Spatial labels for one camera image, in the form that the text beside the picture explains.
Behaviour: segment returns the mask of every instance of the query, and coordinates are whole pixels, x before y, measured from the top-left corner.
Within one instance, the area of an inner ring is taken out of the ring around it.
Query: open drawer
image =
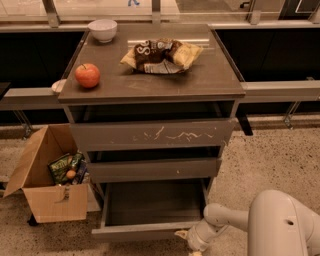
[[[206,195],[202,179],[109,183],[92,234],[108,242],[174,238],[203,218]]]

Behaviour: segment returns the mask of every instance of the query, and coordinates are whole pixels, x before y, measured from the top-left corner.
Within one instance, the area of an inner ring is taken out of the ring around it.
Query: food package
[[[66,173],[69,170],[71,160],[72,157],[70,154],[65,154],[48,164],[48,168],[56,185],[63,185],[67,183],[68,178]]]
[[[175,74],[189,69],[203,48],[174,39],[147,40],[135,45],[120,61],[153,74]]]
[[[81,152],[75,155],[65,154],[48,164],[49,171],[56,185],[64,185],[77,177],[78,169],[84,161]]]

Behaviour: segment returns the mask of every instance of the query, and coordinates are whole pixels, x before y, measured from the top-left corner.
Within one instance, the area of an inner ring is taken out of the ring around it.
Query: box flap
[[[23,187],[37,152],[42,144],[42,140],[45,137],[47,129],[48,126],[43,127],[39,131],[32,134],[32,136],[28,139],[18,164],[10,177],[3,197],[6,197]]]
[[[84,220],[87,216],[87,184],[23,188],[30,209],[38,223]]]

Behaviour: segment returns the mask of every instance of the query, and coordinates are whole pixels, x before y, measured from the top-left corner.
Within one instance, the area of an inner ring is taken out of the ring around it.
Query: snack bag
[[[71,159],[70,154],[65,154],[48,164],[48,168],[56,185],[67,183],[68,178],[66,177],[66,173],[69,170]]]
[[[147,40],[132,48],[120,63],[144,73],[175,74],[189,69],[202,50],[174,39]]]

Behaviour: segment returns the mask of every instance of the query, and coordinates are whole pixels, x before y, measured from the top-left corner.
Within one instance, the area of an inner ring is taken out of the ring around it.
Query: scratch mark
[[[164,130],[164,126],[162,126],[161,129],[156,133],[156,137],[154,138],[154,140],[157,140],[160,137],[160,134],[162,133],[163,130]]]
[[[207,135],[210,139],[213,138],[213,135],[210,135],[210,134],[208,134],[208,133],[205,133],[205,135]]]
[[[145,139],[145,140],[148,140],[148,139],[151,138],[151,135],[150,135],[150,134],[148,134],[148,133],[146,133],[146,132],[144,132],[143,134],[144,134],[144,139]]]
[[[200,135],[197,135],[193,132],[182,132],[179,136],[175,136],[175,137],[171,137],[171,136],[166,136],[168,139],[172,139],[172,140],[175,140],[175,139],[180,139],[181,137],[185,136],[186,139],[190,142],[192,140],[192,138],[199,138],[202,136],[202,134]]]

